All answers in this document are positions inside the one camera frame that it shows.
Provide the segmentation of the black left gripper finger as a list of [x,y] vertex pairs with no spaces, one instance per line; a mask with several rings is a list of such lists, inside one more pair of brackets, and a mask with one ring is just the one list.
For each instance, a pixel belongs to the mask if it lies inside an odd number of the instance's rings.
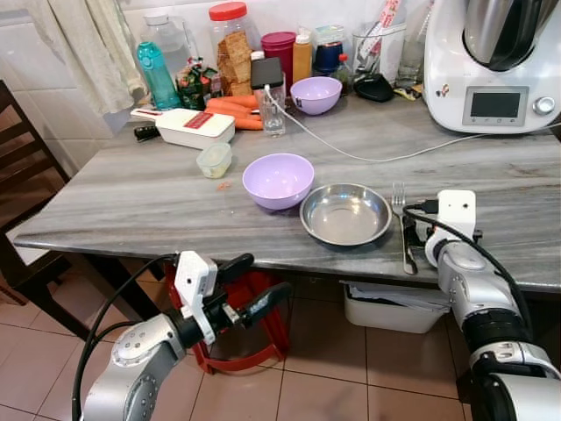
[[238,277],[252,268],[254,261],[255,257],[252,253],[242,253],[236,258],[222,263],[217,269],[217,285],[225,285],[236,281]]
[[293,293],[293,286],[288,282],[281,282],[265,289],[238,311],[238,324],[253,326],[263,321],[278,304],[285,303]]

